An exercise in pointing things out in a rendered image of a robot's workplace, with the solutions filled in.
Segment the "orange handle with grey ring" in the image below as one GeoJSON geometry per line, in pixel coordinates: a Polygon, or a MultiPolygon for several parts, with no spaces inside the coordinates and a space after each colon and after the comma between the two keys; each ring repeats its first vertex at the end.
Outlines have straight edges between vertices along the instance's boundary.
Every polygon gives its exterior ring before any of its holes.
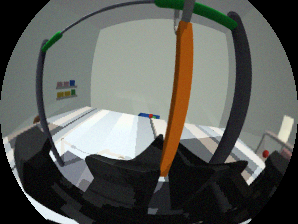
{"type": "Polygon", "coordinates": [[[180,11],[174,8],[174,34],[176,34],[176,67],[174,67],[173,92],[170,99],[169,120],[165,129],[164,145],[162,145],[161,156],[161,176],[168,176],[172,167],[174,155],[178,145],[180,145],[182,131],[186,115],[188,115],[188,104],[190,99],[190,89],[192,89],[193,76],[193,23],[190,18],[193,15],[194,2],[196,0],[185,0],[180,11]]]}

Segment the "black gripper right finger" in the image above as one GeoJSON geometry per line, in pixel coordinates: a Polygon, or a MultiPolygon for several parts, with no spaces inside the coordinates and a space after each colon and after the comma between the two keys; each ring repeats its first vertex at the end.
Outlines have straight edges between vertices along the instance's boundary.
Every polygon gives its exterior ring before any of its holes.
{"type": "Polygon", "coordinates": [[[243,173],[246,167],[245,160],[222,164],[206,163],[180,143],[168,173],[172,210],[184,210],[182,205],[197,197],[210,183],[243,173]]]}

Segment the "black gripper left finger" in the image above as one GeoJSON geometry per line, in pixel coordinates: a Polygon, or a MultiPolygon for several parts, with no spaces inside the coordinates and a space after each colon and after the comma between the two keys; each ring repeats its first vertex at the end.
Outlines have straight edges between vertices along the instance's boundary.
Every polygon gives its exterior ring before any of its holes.
{"type": "Polygon", "coordinates": [[[85,157],[86,167],[93,177],[109,181],[125,188],[144,190],[144,205],[148,206],[161,176],[162,145],[164,133],[160,133],[149,147],[132,160],[109,159],[102,155],[85,157]]]}

